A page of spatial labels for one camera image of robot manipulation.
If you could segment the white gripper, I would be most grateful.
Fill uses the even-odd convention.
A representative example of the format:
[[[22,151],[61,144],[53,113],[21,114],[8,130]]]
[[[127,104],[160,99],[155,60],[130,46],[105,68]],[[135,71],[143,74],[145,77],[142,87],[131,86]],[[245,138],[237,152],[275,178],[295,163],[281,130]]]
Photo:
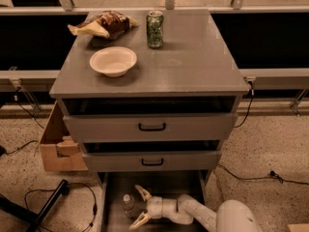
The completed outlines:
[[[163,198],[159,196],[153,196],[144,188],[139,185],[135,185],[135,189],[140,193],[142,199],[147,201],[146,210],[147,213],[142,212],[136,221],[129,227],[130,230],[135,230],[146,224],[151,218],[162,218],[163,210]]]

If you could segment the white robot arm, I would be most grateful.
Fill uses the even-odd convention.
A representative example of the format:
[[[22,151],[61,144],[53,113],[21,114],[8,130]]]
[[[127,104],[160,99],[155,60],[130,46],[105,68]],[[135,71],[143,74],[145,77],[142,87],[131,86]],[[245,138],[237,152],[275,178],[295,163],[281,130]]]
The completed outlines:
[[[146,202],[146,211],[130,230],[138,229],[151,219],[168,218],[182,225],[196,219],[209,232],[263,232],[252,211],[240,201],[227,200],[215,212],[188,194],[181,194],[177,199],[162,198],[151,195],[139,185],[135,188]]]

